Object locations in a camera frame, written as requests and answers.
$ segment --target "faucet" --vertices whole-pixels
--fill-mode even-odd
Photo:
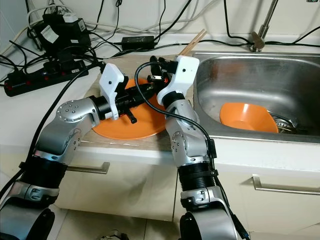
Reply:
[[[261,52],[261,50],[265,46],[265,37],[267,35],[269,29],[269,23],[272,15],[274,14],[275,8],[277,6],[278,0],[272,0],[269,11],[266,15],[264,23],[261,25],[259,33],[257,34],[255,31],[251,33],[253,38],[253,45],[250,47],[250,51],[252,52]]]

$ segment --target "orange plate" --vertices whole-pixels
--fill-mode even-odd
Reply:
[[[139,78],[139,84],[145,84],[147,80]],[[135,86],[135,80],[130,79],[126,89]],[[154,95],[149,99],[155,107],[164,110],[157,102]],[[106,138],[117,140],[143,139],[162,132],[166,129],[165,116],[151,109],[146,103],[130,109],[137,122],[132,124],[126,115],[119,117],[118,120],[106,119],[93,128],[93,130]]]
[[[227,102],[220,110],[222,124],[252,131],[278,133],[278,127],[267,109],[263,106],[242,103]]]

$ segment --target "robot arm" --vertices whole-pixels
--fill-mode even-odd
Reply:
[[[160,63],[160,70],[165,75],[168,74],[168,65],[175,66],[170,67],[170,83],[157,94],[158,103],[164,105],[166,112],[199,123],[197,113],[185,99],[188,88],[194,82],[199,60],[180,55],[175,61]],[[160,72],[154,67],[152,70],[154,73]],[[212,155],[216,157],[213,139],[206,141],[199,128],[172,116],[166,116],[165,128],[170,136],[171,151],[182,186],[181,204],[187,211],[180,219],[181,239],[237,240],[237,231],[243,239],[249,239],[248,233],[231,212],[218,180],[218,172],[211,163],[209,151],[213,151]]]
[[[151,68],[153,76],[148,78],[155,83],[153,87],[139,87],[143,95],[149,99],[156,92],[158,103],[167,112],[198,123],[185,95],[193,84],[199,60],[178,56],[175,61],[159,59],[157,65],[160,67]],[[82,137],[100,120],[116,120],[127,114],[132,123],[137,121],[129,109],[144,99],[134,89],[124,90],[128,78],[116,66],[107,64],[100,81],[101,97],[62,104],[55,119],[41,132],[32,158],[20,166],[24,174],[0,205],[1,240],[46,240],[55,218],[48,206],[58,197],[59,184]],[[165,127],[182,186],[181,204],[187,211],[180,220],[181,239],[236,240],[236,231],[249,239],[230,210],[212,164],[213,140],[208,141],[199,128],[180,118],[166,116]]]
[[[135,87],[125,90],[128,77],[108,63],[100,79],[100,97],[63,103],[55,118],[41,132],[33,156],[20,167],[24,173],[14,182],[0,205],[1,240],[46,240],[55,215],[48,208],[59,195],[59,185],[82,137],[101,120],[127,114],[144,103]],[[142,85],[147,98],[151,84]]]

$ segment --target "cabinet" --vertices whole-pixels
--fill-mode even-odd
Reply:
[[[249,231],[293,234],[320,223],[320,196],[283,192],[257,191],[251,174],[244,174],[241,185]],[[319,179],[278,175],[261,175],[266,188],[314,190]]]
[[[220,171],[219,179],[233,213],[249,232],[320,236],[320,195],[258,191],[252,180],[257,172],[250,168],[246,172]],[[270,173],[259,175],[263,187],[319,190],[318,178],[281,176],[272,172],[270,169]],[[185,213],[180,204],[180,192],[178,187],[174,209],[176,222]]]
[[[72,210],[171,221],[174,166],[111,162],[107,174],[67,171],[55,205]]]

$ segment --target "power strip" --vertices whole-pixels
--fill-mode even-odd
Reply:
[[[22,71],[14,71],[8,74],[8,80],[4,81],[4,91],[9,97],[28,93],[37,89],[72,80],[80,71],[86,68],[83,60],[74,61],[72,67],[61,69],[55,62],[47,62],[35,72],[25,74]],[[80,77],[87,76],[88,71]]]

